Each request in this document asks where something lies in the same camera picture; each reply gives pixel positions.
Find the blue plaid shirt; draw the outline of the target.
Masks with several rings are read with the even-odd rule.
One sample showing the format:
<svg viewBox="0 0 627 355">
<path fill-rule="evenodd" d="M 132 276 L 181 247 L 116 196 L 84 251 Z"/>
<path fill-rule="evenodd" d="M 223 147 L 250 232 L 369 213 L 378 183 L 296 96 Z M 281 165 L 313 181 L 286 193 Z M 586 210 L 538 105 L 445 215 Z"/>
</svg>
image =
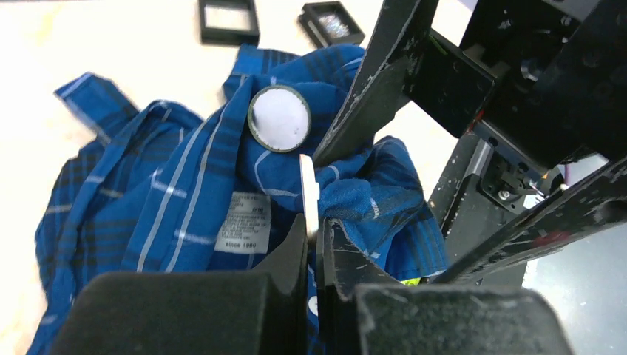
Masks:
<svg viewBox="0 0 627 355">
<path fill-rule="evenodd" d="M 47 310 L 26 354 L 49 354 L 74 299 L 109 271 L 247 270 L 303 213 L 299 154 L 312 155 L 365 56 L 336 45 L 303 56 L 242 45 L 207 120 L 172 101 L 139 111 L 106 78 L 86 72 L 55 96 L 94 141 L 61 169 L 35 233 Z M 253 97 L 295 89 L 311 130 L 277 153 L 248 130 Z M 357 248 L 404 282 L 448 266 L 444 238 L 404 143 L 387 136 L 316 168 L 321 217 L 342 222 Z"/>
</svg>

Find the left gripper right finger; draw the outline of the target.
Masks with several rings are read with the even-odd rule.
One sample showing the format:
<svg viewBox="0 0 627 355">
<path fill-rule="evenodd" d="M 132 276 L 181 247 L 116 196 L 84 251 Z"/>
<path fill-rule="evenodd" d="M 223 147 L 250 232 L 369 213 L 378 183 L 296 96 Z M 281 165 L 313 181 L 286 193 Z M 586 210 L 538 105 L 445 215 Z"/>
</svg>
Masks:
<svg viewBox="0 0 627 355">
<path fill-rule="evenodd" d="M 339 220 L 316 246 L 327 354 L 571 354 L 554 311 L 521 288 L 407 286 L 370 261 Z"/>
</svg>

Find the round colourful badge brooch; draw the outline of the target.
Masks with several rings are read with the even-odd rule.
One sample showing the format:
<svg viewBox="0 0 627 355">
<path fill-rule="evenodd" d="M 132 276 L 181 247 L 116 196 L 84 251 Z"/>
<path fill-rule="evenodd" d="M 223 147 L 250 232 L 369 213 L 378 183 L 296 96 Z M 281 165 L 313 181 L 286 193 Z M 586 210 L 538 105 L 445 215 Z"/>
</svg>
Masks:
<svg viewBox="0 0 627 355">
<path fill-rule="evenodd" d="M 247 122 L 261 146 L 271 152 L 292 152 L 309 136 L 311 110 L 297 90 L 273 84 L 251 99 Z"/>
</svg>

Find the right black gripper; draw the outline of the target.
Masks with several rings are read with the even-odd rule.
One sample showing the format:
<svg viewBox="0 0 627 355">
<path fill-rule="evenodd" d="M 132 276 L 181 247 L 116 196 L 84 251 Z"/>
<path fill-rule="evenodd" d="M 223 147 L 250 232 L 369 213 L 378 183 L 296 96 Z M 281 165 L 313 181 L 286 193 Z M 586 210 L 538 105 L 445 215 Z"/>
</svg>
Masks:
<svg viewBox="0 0 627 355">
<path fill-rule="evenodd" d="M 626 3 L 479 1 L 457 45 L 437 32 L 427 42 L 437 6 L 383 2 L 314 165 L 354 155 L 391 122 L 407 80 L 407 96 L 451 135 L 480 139 L 473 188 L 512 214 L 556 188 L 556 166 L 615 161 L 513 218 L 433 283 L 473 283 L 624 224 Z"/>
</svg>

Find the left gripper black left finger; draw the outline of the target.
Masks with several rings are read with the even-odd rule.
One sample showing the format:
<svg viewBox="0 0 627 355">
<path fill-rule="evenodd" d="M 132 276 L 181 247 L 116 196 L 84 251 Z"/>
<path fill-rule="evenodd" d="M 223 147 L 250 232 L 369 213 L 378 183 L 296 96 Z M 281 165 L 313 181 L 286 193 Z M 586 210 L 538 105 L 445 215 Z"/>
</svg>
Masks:
<svg viewBox="0 0 627 355">
<path fill-rule="evenodd" d="M 76 300 L 52 354 L 305 354 L 307 237 L 248 271 L 112 272 Z"/>
</svg>

